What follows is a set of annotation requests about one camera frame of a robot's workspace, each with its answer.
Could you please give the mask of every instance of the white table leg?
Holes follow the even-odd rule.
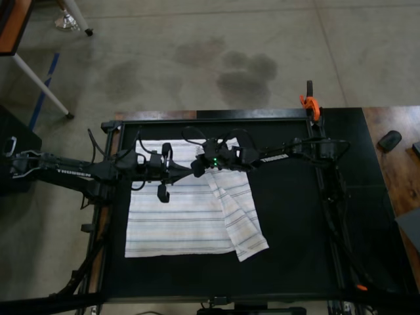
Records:
[[[83,15],[81,15],[81,12],[79,10],[79,7],[77,6],[76,2],[74,2],[74,0],[64,0],[67,8],[70,10],[70,12],[72,13],[74,19],[76,20],[77,24],[79,24],[79,27],[85,31],[85,33],[88,36],[92,36],[93,35],[93,30],[91,28],[88,27],[85,18],[83,17]]]
[[[13,60],[18,64],[20,69],[22,69],[31,79],[33,82],[38,85],[38,87],[52,100],[52,102],[60,108],[60,110],[66,115],[67,118],[72,119],[74,116],[67,110],[67,108],[64,107],[63,104],[53,95],[53,93],[49,90],[49,88],[44,84],[44,82],[41,81],[35,74],[35,72],[32,71],[31,68],[22,60],[22,58],[18,54],[14,54],[12,56]]]

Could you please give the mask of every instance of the orange clamp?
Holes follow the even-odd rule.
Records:
[[[357,286],[356,286],[360,291],[367,291],[368,289],[367,289],[367,287],[365,287],[364,285],[362,285],[362,284],[358,284]]]
[[[320,120],[321,112],[318,101],[313,96],[300,96],[301,104],[305,110],[312,110],[314,112],[314,121]]]

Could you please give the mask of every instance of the floor stain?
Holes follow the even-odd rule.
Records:
[[[112,66],[105,78],[106,96],[116,104],[127,102],[143,91],[143,86],[137,78],[140,63],[128,60]]]
[[[226,49],[223,38],[210,38],[208,41],[195,41],[179,46],[173,60],[191,67],[204,66],[212,62]]]
[[[223,56],[223,65],[226,68],[242,69],[247,63],[248,57],[243,52],[230,51]]]
[[[277,76],[277,63],[265,54],[248,58],[240,52],[228,52],[223,58],[227,68],[236,71],[219,75],[217,87],[222,99],[231,108],[261,108],[268,105],[269,81]]]

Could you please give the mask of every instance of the wooden table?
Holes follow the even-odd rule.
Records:
[[[379,160],[389,196],[396,217],[420,206],[420,160],[413,153],[411,145],[420,141],[420,106],[398,108],[365,108],[364,115],[369,128],[373,145],[390,130],[400,131],[402,141],[388,154],[382,154],[377,148]],[[115,120],[153,120],[153,119],[195,119],[196,111],[179,112],[135,112],[117,113]],[[116,131],[112,140],[112,153],[117,152],[119,132]],[[102,209],[100,218],[108,214],[108,208]],[[106,220],[100,220],[102,231]],[[404,245],[420,288],[420,258],[413,244],[401,231]],[[97,292],[102,253],[96,258],[91,272],[89,293]]]
[[[364,115],[395,216],[399,217],[420,207],[420,159],[411,148],[420,141],[420,106],[365,108]],[[399,131],[402,140],[393,151],[384,154],[376,144],[390,130]],[[401,234],[420,290],[419,253],[403,231]]]

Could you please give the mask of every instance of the black table surface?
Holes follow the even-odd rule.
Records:
[[[308,127],[301,120],[236,121],[234,114],[225,112],[222,115],[232,120],[218,123],[206,122],[215,117],[214,112],[198,112],[199,122],[155,121],[143,126],[142,136],[145,140],[179,139],[186,125],[199,127],[209,137],[244,128],[260,147],[308,136]],[[276,118],[279,113],[271,115]],[[352,143],[339,165],[351,195],[346,219],[352,250],[376,282],[395,291],[413,291],[415,284],[412,275],[404,272],[409,270],[408,261],[392,223],[392,207],[362,110],[326,109],[324,117],[327,136]],[[137,128],[136,123],[125,126],[120,140],[123,148],[129,147]],[[247,144],[246,137],[238,138],[241,145]],[[338,290],[314,168],[285,160],[261,167],[248,178],[270,248],[244,262],[239,262],[235,253],[126,259],[130,185],[120,184],[101,292],[116,301],[147,297],[167,301],[168,297],[328,294]]]

